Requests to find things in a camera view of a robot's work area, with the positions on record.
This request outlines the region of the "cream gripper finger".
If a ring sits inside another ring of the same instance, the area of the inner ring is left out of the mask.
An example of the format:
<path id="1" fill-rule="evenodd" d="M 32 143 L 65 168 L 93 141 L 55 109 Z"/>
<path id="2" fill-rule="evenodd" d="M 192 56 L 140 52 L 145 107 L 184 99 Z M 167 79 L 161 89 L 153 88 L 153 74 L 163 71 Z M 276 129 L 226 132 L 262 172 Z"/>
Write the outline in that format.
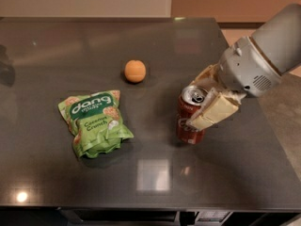
<path id="1" fill-rule="evenodd" d="M 218 78 L 218 65 L 210 65 L 206 67 L 192 82 L 192 86 L 198 86 L 205 90 L 215 88 L 221 90 L 223 88 L 222 83 Z"/>
<path id="2" fill-rule="evenodd" d="M 218 91 L 211 88 L 201 108 L 187 120 L 186 124 L 198 130 L 209 128 L 236 113 L 245 97 L 244 92 L 228 89 Z"/>

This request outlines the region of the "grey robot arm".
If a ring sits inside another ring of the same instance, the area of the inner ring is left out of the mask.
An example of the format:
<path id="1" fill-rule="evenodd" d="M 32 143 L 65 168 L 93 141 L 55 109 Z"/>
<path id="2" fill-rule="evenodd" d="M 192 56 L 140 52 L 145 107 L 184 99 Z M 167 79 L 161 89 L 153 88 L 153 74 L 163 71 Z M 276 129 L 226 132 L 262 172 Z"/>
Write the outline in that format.
<path id="1" fill-rule="evenodd" d="M 225 50 L 193 81 L 208 91 L 187 124 L 203 130 L 238 111 L 246 96 L 260 97 L 301 63 L 301 5 L 291 4 Z"/>

